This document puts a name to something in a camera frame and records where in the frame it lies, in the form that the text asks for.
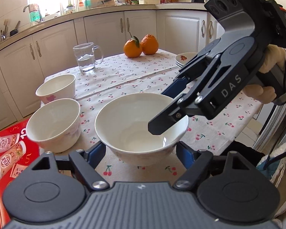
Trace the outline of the white gloved right hand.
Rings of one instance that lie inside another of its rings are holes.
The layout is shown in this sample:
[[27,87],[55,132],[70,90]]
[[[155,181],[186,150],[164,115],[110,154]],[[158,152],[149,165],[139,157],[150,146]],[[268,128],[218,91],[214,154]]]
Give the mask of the white gloved right hand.
[[[268,45],[265,50],[265,59],[263,65],[260,67],[259,72],[267,73],[274,66],[278,66],[281,71],[285,70],[286,50],[284,48]],[[275,89],[271,86],[262,87],[258,84],[246,85],[243,88],[246,96],[258,100],[262,104],[268,104],[276,98]]]

